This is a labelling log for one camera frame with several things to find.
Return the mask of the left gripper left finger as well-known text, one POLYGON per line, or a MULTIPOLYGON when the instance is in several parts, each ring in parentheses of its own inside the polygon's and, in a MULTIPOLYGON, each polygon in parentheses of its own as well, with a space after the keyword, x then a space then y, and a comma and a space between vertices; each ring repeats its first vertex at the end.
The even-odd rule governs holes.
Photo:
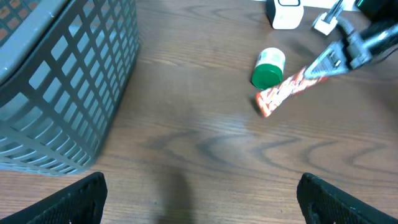
POLYGON ((94 172, 47 198, 1 219, 1 224, 100 224, 108 190, 94 172))

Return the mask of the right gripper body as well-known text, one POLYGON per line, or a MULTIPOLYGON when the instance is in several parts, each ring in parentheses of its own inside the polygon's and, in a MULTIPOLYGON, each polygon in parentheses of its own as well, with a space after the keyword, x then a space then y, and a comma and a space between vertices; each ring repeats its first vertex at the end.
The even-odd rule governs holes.
POLYGON ((338 28, 343 35, 343 53, 348 70, 357 70, 372 63, 397 45, 397 22, 382 20, 358 32, 349 20, 339 17, 338 28))

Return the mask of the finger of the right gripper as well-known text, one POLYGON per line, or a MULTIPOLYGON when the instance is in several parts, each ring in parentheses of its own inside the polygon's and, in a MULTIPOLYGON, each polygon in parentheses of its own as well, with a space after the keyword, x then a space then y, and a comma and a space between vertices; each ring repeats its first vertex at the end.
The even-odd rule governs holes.
POLYGON ((332 42, 304 71, 307 79, 346 74, 352 71, 348 44, 343 40, 332 42))

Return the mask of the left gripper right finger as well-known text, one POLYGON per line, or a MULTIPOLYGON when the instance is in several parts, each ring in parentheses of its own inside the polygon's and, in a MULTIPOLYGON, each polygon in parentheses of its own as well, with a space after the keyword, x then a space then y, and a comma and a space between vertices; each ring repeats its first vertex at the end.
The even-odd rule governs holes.
POLYGON ((396 218, 308 172, 298 183, 297 200, 311 224, 397 224, 396 218))

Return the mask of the green lid white jar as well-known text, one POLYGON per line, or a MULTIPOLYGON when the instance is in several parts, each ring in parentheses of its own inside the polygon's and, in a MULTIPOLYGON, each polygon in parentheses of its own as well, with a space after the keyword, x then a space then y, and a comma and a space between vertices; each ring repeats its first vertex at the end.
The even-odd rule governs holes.
POLYGON ((261 90, 280 84, 283 79, 285 60, 285 54, 275 47, 262 50, 254 66, 252 84, 261 90))

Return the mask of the orange chocolate bar wrapper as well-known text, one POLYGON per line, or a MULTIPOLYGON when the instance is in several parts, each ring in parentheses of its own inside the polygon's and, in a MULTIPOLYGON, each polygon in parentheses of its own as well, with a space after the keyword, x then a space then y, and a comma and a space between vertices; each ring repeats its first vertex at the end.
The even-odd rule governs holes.
POLYGON ((318 83, 325 82, 327 77, 315 79, 305 78, 306 67, 295 75, 288 77, 281 84, 256 93, 255 101, 263 117, 269 117, 284 100, 291 95, 296 95, 318 83))

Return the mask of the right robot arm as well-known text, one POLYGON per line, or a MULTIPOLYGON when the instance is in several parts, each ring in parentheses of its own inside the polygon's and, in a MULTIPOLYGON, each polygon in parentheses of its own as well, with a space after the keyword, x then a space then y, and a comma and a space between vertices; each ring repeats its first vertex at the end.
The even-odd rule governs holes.
POLYGON ((342 38, 332 42, 315 61, 305 69, 307 79, 341 75, 377 62, 378 56, 397 45, 397 1, 358 0, 354 5, 370 25, 361 32, 340 16, 343 2, 335 5, 314 21, 312 28, 329 35, 337 28, 342 38))

